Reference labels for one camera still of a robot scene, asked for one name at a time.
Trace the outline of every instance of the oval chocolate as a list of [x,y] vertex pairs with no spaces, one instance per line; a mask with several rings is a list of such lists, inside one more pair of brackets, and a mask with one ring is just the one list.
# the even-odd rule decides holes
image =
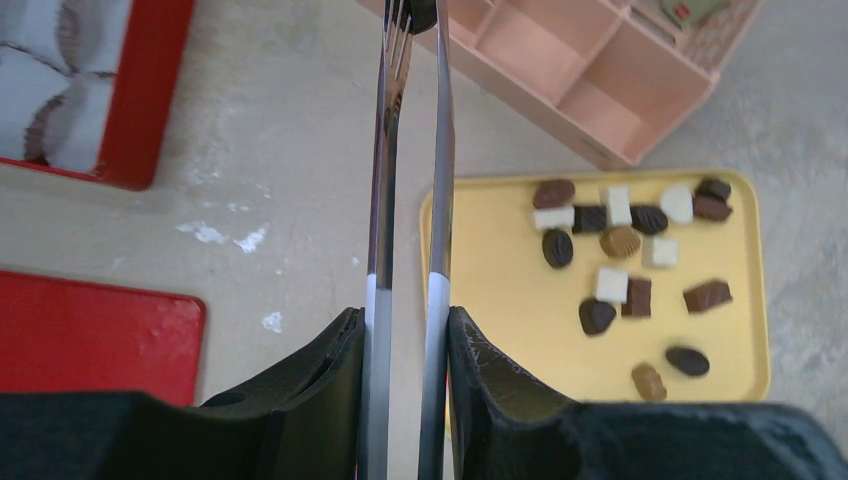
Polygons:
[[630,216],[633,228],[645,235],[656,235],[668,228],[668,217],[653,205],[634,205],[630,207]]
[[562,207],[574,198],[574,182],[566,179],[542,182],[533,195],[533,206],[538,209]]
[[665,400],[668,397],[668,391],[662,383],[662,377],[657,370],[648,363],[640,363],[636,365],[630,378],[633,379],[636,390],[639,391],[639,396],[648,401]]
[[574,258],[574,244],[571,243],[571,237],[562,230],[548,230],[542,238],[542,253],[548,265],[560,269]]
[[616,315],[615,307],[594,298],[583,300],[578,313],[583,333],[590,337],[606,332]]
[[700,377],[710,371],[710,361],[694,348],[675,346],[665,351],[665,359],[674,368],[690,377]]

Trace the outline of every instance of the white chocolate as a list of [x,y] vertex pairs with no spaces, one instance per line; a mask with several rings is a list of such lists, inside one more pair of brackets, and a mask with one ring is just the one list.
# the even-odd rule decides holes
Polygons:
[[630,188],[624,186],[606,187],[601,192],[607,206],[607,224],[611,227],[630,225]]
[[544,208],[533,211],[533,223],[536,230],[545,231],[552,228],[573,227],[574,207],[568,205],[561,208]]
[[680,242],[673,238],[647,237],[642,246],[642,265],[647,268],[676,267]]
[[692,223],[692,191],[685,184],[672,185],[660,197],[660,209],[674,223],[688,225]]
[[627,281],[624,270],[601,267],[595,283],[595,298],[602,302],[627,303]]

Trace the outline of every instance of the metal rod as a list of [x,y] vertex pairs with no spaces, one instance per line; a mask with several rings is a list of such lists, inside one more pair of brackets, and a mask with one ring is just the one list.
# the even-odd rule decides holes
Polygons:
[[418,453],[418,480],[441,480],[444,462],[447,380],[447,319],[450,310],[450,250],[453,224],[455,132],[450,80],[448,11],[437,0],[439,92],[436,124],[436,164],[433,176],[433,219],[430,275],[427,283],[427,327],[424,347],[424,387]]

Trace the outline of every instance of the milk chocolate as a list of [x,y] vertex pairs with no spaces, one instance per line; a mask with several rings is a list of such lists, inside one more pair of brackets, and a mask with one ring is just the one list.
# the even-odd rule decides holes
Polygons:
[[601,235],[601,249],[610,258],[627,258],[639,251],[642,239],[631,227],[613,227]]
[[683,292],[689,313],[705,312],[724,303],[732,302],[730,287],[724,280],[710,280]]
[[538,209],[565,206],[574,198],[574,182],[564,178],[542,182],[533,195],[533,206]]
[[665,400],[668,391],[662,383],[662,377],[657,370],[648,363],[640,363],[630,373],[630,378],[639,391],[639,396],[648,401]]
[[574,227],[571,233],[599,233],[607,228],[607,207],[603,205],[575,205]]
[[630,216],[633,228],[645,235],[656,235],[668,228],[668,217],[653,205],[634,205],[630,207]]
[[548,265],[559,270],[574,258],[574,244],[571,243],[571,237],[562,230],[548,230],[542,237],[542,253]]
[[665,351],[665,359],[689,377],[701,377],[710,371],[710,361],[691,347],[673,346]]
[[726,203],[707,195],[695,195],[692,208],[696,217],[711,222],[723,222],[733,213],[733,209]]
[[706,195],[727,203],[727,199],[730,198],[730,184],[717,178],[705,178],[698,184],[695,194]]
[[651,316],[651,280],[630,277],[627,280],[627,303],[621,305],[622,317]]
[[594,298],[583,300],[578,313],[583,333],[590,337],[606,332],[616,315],[615,307]]

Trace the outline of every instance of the yellow tray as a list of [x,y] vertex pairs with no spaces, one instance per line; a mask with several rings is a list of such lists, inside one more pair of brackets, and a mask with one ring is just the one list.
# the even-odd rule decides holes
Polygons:
[[[573,235],[574,260],[555,271],[533,228],[532,198],[542,180],[574,181],[574,203],[600,203],[600,188],[628,185],[632,203],[657,204],[662,191],[705,176],[729,182],[733,214],[725,224],[696,220],[670,225],[680,241],[680,263],[646,269],[641,254],[606,257],[600,235]],[[432,194],[421,207],[421,256],[427,285]],[[457,180],[454,204],[451,304],[468,309],[488,339],[540,380],[575,400],[641,401],[630,378],[642,361],[653,364],[668,400],[759,401],[768,392],[770,364],[757,197],[739,173],[727,170],[573,174]],[[601,336],[580,327],[580,302],[593,294],[601,266],[653,280],[652,316],[616,317]],[[682,292],[711,278],[730,285],[733,303],[689,315]],[[666,347],[682,343],[710,359],[709,374],[690,379],[666,362]]]

